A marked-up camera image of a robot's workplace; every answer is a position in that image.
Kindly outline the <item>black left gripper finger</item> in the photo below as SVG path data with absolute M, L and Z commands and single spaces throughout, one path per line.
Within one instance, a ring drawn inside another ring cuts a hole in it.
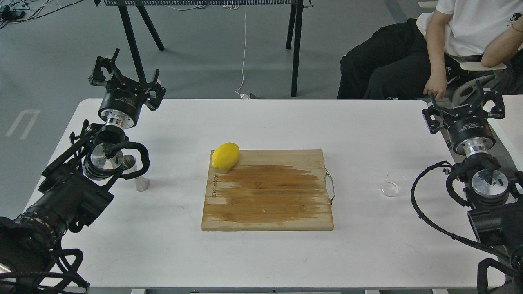
M 139 99 L 151 111 L 157 111 L 161 105 L 166 88 L 159 81 L 160 70 L 156 69 L 150 82 L 139 84 Z
M 123 75 L 116 65 L 119 51 L 120 49 L 116 48 L 114 54 L 110 57 L 97 57 L 94 69 L 89 77 L 90 85 L 105 87 L 123 85 Z

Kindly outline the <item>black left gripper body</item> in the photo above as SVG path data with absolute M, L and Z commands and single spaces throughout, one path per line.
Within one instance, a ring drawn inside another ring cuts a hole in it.
M 123 85 L 116 81 L 106 82 L 105 87 L 106 95 L 98 110 L 99 117 L 107 123 L 110 118 L 117 117 L 123 128 L 135 127 L 148 93 L 138 91 L 136 86 Z

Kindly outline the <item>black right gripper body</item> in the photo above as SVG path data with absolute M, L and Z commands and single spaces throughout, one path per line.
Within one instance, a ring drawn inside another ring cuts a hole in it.
M 443 110 L 444 125 L 449 134 L 451 148 L 460 156 L 487 153 L 496 143 L 487 119 L 490 112 L 478 108 L 456 107 Z

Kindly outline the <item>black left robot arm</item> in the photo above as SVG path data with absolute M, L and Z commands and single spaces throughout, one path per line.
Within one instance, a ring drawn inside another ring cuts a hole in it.
M 85 120 L 79 135 L 43 171 L 42 197 L 21 215 L 1 218 L 2 294 L 65 294 L 71 283 L 88 294 L 90 284 L 78 273 L 80 249 L 63 249 L 65 233 L 91 225 L 114 199 L 118 179 L 136 179 L 150 167 L 149 151 L 125 130 L 137 125 L 142 106 L 156 111 L 166 92 L 157 69 L 151 82 L 137 82 L 99 56 L 89 81 L 106 95 L 98 111 L 103 123 Z

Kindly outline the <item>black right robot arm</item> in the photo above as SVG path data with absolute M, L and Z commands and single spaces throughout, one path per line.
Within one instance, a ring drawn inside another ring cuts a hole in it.
M 505 106 L 501 93 L 484 89 L 476 82 L 478 94 L 470 102 L 454 108 L 437 106 L 434 96 L 422 114 L 430 133 L 446 130 L 454 153 L 462 162 L 447 161 L 428 166 L 411 187 L 410 199 L 418 217 L 432 228 L 472 248 L 495 255 L 478 263 L 477 292 L 493 294 L 512 288 L 522 292 L 522 172 L 506 175 L 499 161 L 489 154 L 495 145 L 489 118 L 503 119 Z M 447 174 L 446 191 L 467 212 L 476 240 L 451 233 L 431 221 L 416 202 L 416 186 L 428 172 L 441 168 Z

